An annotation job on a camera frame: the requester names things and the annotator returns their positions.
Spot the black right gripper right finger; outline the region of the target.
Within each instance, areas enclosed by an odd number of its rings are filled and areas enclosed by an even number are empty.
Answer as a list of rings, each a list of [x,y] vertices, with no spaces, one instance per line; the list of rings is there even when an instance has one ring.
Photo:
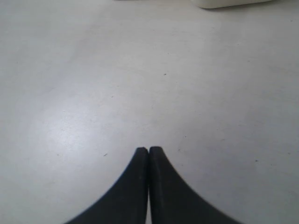
[[[161,147],[149,149],[149,200],[153,224],[237,224],[181,178]]]

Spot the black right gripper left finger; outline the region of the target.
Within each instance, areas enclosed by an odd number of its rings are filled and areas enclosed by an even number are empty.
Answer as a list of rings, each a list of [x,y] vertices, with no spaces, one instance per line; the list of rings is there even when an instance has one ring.
[[[69,224],[144,224],[148,205],[149,152],[139,147],[114,185]]]

